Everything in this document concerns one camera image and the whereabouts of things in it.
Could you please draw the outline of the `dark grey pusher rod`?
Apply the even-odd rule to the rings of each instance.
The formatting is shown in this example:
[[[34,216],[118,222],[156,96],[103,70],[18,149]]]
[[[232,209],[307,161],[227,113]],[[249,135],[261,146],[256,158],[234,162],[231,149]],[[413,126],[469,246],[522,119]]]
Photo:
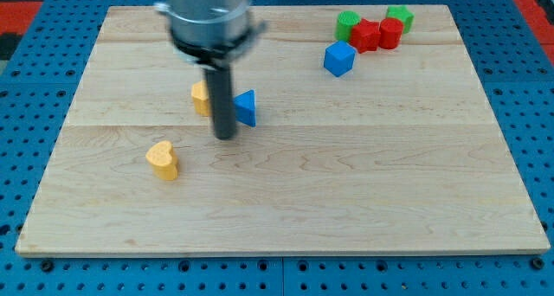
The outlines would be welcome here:
[[[230,66],[204,70],[215,137],[232,139],[236,134],[233,81]]]

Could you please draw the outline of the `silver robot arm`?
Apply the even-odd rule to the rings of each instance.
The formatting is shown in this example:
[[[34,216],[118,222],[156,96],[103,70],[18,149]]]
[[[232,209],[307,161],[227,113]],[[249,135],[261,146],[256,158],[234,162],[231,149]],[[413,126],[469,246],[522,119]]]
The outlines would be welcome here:
[[[232,64],[267,29],[257,22],[250,0],[164,0],[154,4],[165,15],[174,47],[203,69],[213,131],[220,140],[236,135]]]

